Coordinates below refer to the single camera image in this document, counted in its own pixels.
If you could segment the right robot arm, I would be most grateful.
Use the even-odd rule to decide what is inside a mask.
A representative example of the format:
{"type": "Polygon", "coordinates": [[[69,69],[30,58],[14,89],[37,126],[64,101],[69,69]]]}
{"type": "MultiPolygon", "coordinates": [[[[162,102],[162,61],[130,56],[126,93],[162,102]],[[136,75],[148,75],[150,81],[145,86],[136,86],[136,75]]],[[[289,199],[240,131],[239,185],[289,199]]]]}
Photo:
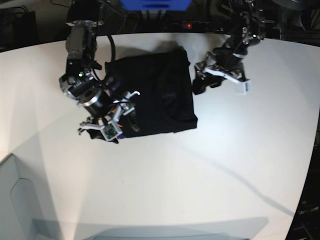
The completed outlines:
{"type": "Polygon", "coordinates": [[[102,69],[95,60],[98,28],[105,23],[108,10],[121,13],[108,0],[71,1],[66,16],[66,24],[70,26],[65,42],[66,67],[59,78],[59,86],[68,98],[89,113],[79,124],[77,133],[87,132],[91,139],[117,144],[123,136],[121,117],[128,119],[133,131],[140,131],[135,120],[135,103],[131,100],[140,92],[117,93],[112,87],[114,77],[110,72],[106,72],[104,79],[96,73],[102,69]]]}

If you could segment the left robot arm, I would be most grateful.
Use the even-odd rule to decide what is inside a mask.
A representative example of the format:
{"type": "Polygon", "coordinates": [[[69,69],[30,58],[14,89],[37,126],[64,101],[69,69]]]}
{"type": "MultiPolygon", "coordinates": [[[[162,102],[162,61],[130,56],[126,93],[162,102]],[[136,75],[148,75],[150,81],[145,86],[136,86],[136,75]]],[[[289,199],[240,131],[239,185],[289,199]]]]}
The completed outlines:
{"type": "Polygon", "coordinates": [[[243,59],[248,48],[265,39],[265,19],[263,10],[255,0],[229,0],[229,38],[220,47],[207,52],[206,58],[194,65],[195,79],[192,91],[202,94],[206,88],[216,88],[228,80],[234,84],[238,94],[247,94],[252,81],[246,77],[243,59]]]}

